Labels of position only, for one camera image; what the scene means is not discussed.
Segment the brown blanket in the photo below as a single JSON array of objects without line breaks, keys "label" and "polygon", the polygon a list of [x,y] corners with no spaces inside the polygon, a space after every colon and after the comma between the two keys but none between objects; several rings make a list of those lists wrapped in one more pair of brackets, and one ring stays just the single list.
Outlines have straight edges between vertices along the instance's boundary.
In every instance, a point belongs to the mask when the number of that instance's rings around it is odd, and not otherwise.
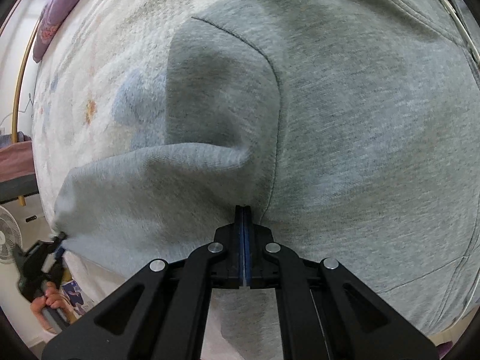
[{"label": "brown blanket", "polygon": [[0,149],[0,183],[32,174],[35,168],[31,141]]}]

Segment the finger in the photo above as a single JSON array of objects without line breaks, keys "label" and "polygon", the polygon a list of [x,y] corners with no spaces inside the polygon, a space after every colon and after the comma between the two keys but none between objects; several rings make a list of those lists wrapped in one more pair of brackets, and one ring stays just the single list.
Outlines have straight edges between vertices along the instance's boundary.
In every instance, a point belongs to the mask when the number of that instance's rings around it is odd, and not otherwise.
[{"label": "finger", "polygon": [[59,291],[56,289],[56,288],[48,288],[46,291],[45,291],[45,295],[47,296],[47,298],[51,297],[53,294],[58,294]]},{"label": "finger", "polygon": [[45,307],[47,298],[42,296],[40,298],[35,298],[30,304],[30,310],[34,313],[38,313]]},{"label": "finger", "polygon": [[52,309],[58,309],[58,308],[61,308],[61,309],[65,309],[66,308],[66,304],[65,304],[65,300],[56,300],[55,302],[52,303],[52,305],[50,306],[50,308]]},{"label": "finger", "polygon": [[37,321],[40,322],[42,328],[44,328],[45,330],[49,330],[51,328],[49,321],[45,319],[41,312],[35,313],[34,316],[37,318]]},{"label": "finger", "polygon": [[48,297],[46,300],[46,305],[51,306],[53,302],[56,302],[57,300],[63,300],[63,296],[60,294],[53,294],[52,296]]}]

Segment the human hand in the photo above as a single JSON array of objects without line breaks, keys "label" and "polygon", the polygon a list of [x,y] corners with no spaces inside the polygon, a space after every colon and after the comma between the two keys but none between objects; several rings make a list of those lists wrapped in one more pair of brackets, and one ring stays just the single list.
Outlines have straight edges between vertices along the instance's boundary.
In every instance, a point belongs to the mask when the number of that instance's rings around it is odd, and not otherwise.
[{"label": "human hand", "polygon": [[45,307],[51,307],[52,309],[62,309],[65,313],[70,311],[68,302],[65,298],[59,293],[57,287],[54,283],[48,282],[46,284],[45,296],[35,298],[32,304],[30,305],[30,310],[32,311],[33,315],[37,318],[42,328],[45,330],[51,329],[50,324],[45,319],[42,314],[42,310]]}]

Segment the sweatshirt sleeve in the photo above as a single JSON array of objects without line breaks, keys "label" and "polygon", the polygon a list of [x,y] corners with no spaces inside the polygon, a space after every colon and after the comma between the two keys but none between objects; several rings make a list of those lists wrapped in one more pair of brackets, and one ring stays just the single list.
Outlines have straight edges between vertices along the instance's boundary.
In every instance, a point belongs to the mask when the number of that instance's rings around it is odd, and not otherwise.
[{"label": "sweatshirt sleeve", "polygon": [[165,92],[162,144],[73,169],[56,202],[66,248],[125,277],[186,258],[236,204],[260,220],[273,187],[280,94],[260,52],[191,19],[171,44]]}]

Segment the gold metal frame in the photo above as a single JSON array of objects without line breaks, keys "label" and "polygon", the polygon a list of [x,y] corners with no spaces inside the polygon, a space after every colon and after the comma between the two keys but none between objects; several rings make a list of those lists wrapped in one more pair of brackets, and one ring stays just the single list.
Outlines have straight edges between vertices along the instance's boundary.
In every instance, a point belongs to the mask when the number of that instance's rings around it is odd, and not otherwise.
[{"label": "gold metal frame", "polygon": [[[10,21],[11,17],[15,13],[15,10],[17,9],[18,5],[22,0],[17,0],[11,11],[9,12],[7,18],[3,22],[2,26],[0,27],[0,36],[3,34],[3,31],[7,27],[8,22]],[[28,56],[30,55],[30,50],[32,49],[33,41],[35,39],[35,35],[37,34],[37,29],[38,25],[40,23],[40,19],[37,20],[35,27],[32,31],[32,34],[30,35],[30,39],[28,40],[27,48],[25,49],[25,52],[23,53],[23,59],[22,59],[22,64],[20,65],[20,71],[18,72],[18,78],[17,78],[17,86],[15,88],[15,96],[13,98],[13,113],[11,115],[11,142],[12,143],[17,143],[18,142],[18,106],[20,104],[20,92],[22,90],[22,81],[23,81],[23,75],[25,74],[25,68],[27,65],[28,61]],[[25,206],[25,197],[19,196],[18,201],[20,202],[20,205]]]}]

